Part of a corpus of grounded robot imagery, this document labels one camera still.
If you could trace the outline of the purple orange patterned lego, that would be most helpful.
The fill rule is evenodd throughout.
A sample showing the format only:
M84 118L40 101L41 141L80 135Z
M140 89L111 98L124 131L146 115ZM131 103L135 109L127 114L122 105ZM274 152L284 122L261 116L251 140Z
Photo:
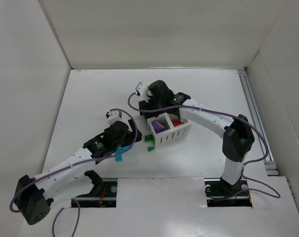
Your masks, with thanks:
M166 130L166 127L163 124L161 124L158 120L153 120L151 124L154 128L155 133L161 133Z

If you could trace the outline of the red oval lego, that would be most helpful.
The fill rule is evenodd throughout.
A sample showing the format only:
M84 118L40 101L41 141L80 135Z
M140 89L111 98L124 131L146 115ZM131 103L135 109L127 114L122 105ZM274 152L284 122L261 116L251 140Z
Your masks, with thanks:
M184 122L181 122L179 119L172 120L172 125L174 127L180 126L182 124L184 124Z

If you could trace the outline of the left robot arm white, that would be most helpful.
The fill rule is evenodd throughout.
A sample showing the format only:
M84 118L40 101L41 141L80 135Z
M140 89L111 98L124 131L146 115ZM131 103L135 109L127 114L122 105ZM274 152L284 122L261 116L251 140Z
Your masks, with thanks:
M141 138L133 119L111 123L59 165L34 177L21 177L10 210L21 213L29 225L35 225L57 205L80 195L97 194L104 181L94 171L95 166L113 158L120 148L129 150Z

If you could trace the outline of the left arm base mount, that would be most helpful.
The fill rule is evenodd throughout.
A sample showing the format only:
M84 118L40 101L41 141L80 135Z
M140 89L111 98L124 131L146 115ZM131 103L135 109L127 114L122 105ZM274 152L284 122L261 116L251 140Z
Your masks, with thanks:
M88 193L83 193L76 199L83 208L115 208L117 196L117 178L102 179L95 171L90 170L84 173L93 185Z

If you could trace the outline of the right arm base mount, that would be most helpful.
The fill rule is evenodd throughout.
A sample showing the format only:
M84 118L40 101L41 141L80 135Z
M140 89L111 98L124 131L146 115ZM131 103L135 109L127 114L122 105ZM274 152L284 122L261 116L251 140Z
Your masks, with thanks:
M207 207L253 207L246 180L241 180L232 190L224 190L219 180L205 182Z

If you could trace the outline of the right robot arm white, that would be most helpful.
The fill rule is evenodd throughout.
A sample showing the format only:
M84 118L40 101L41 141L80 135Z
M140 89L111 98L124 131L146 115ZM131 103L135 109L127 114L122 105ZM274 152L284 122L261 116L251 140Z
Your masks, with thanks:
M217 134L222 140L222 152L226 158L224 171L220 178L221 188L233 191L241 179L241 170L247 153L255 141L253 132L242 120L248 119L239 115L228 118L223 115L206 112L207 108L182 92L174 93L162 80L157 80L143 90L145 99L139 102L141 110L154 110L144 113L153 117L160 113L176 115L182 119L195 122Z

